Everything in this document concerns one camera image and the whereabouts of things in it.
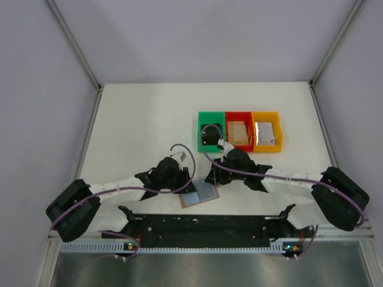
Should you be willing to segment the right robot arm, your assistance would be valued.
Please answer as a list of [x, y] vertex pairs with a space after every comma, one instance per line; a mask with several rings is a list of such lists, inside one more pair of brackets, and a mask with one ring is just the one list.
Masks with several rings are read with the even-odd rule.
[[369, 195], [337, 167], [323, 172], [296, 173], [257, 164], [240, 148], [220, 139], [219, 158], [210, 159], [211, 169], [205, 178], [213, 185], [241, 181], [249, 189], [268, 194], [286, 194], [308, 199], [292, 203], [279, 215], [279, 229], [291, 237], [312, 225], [330, 223], [338, 229], [352, 231], [364, 224], [364, 210]]

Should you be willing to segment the yellow plastic bin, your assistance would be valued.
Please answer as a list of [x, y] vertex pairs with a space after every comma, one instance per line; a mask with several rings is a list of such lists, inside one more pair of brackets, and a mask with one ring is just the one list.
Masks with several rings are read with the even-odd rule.
[[254, 148], [257, 153], [278, 153], [282, 150], [283, 133], [277, 112], [252, 112]]

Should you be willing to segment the brown leather card holder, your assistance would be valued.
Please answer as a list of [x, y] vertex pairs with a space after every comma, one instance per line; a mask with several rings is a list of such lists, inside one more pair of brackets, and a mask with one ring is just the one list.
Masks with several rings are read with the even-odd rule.
[[204, 181], [194, 181], [193, 184], [196, 191], [179, 195], [180, 204], [183, 209], [220, 198], [216, 186]]

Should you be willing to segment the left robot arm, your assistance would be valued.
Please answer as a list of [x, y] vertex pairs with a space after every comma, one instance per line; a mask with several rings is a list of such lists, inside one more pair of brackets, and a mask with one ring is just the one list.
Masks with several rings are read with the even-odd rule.
[[123, 237], [135, 232], [136, 224], [127, 204], [159, 194], [194, 192], [194, 174], [183, 165], [187, 155], [176, 152], [156, 167], [127, 179], [106, 184], [71, 182], [47, 207], [45, 213], [63, 242], [77, 240], [86, 233], [112, 231]]

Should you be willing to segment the green plastic bin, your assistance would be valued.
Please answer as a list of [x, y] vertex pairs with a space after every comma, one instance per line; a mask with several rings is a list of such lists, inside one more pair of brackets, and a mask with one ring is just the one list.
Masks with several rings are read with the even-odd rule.
[[226, 117], [223, 111], [200, 111], [197, 125], [197, 148], [202, 152], [220, 152], [217, 147], [222, 135], [226, 139]]

